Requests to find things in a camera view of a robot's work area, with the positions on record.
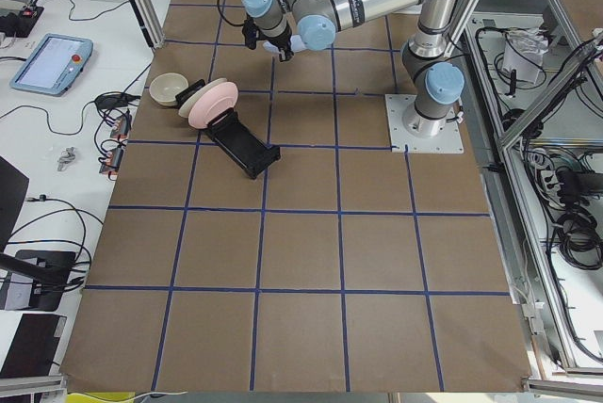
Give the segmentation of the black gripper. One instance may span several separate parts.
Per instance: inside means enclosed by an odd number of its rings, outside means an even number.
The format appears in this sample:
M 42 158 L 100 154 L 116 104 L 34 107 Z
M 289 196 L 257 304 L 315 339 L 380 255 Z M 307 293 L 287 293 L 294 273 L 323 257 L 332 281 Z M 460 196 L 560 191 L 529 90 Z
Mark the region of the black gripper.
M 280 35 L 269 37 L 255 24 L 252 17 L 247 17 L 242 26 L 242 33 L 245 40 L 245 46 L 250 50 L 256 49 L 259 40 L 267 40 L 271 45 L 277 47 L 277 54 L 280 62 L 286 62 L 294 56 L 291 47 L 292 32 L 288 24 Z

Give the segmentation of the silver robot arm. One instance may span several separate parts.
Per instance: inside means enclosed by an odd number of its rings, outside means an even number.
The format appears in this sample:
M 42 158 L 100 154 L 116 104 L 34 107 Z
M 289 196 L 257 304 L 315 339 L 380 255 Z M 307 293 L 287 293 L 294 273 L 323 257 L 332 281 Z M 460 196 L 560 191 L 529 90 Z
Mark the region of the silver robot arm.
M 291 38 L 298 34 L 305 50 L 329 48 L 337 33 L 410 6 L 421 8 L 416 32 L 401 50 L 402 62 L 416 87 L 416 98 L 402 115 L 413 136 L 436 137 L 461 96 L 464 75 L 443 56 L 458 8 L 457 0 L 241 0 L 244 30 L 267 40 L 282 60 L 293 57 Z

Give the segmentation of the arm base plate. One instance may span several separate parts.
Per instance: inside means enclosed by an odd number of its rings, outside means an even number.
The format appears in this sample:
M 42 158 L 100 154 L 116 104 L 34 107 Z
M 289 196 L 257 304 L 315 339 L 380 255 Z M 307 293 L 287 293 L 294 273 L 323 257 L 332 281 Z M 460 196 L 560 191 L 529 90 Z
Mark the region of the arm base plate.
M 464 152 L 459 123 L 451 105 L 444 118 L 428 120 L 416 112 L 414 94 L 386 94 L 384 98 L 393 153 Z

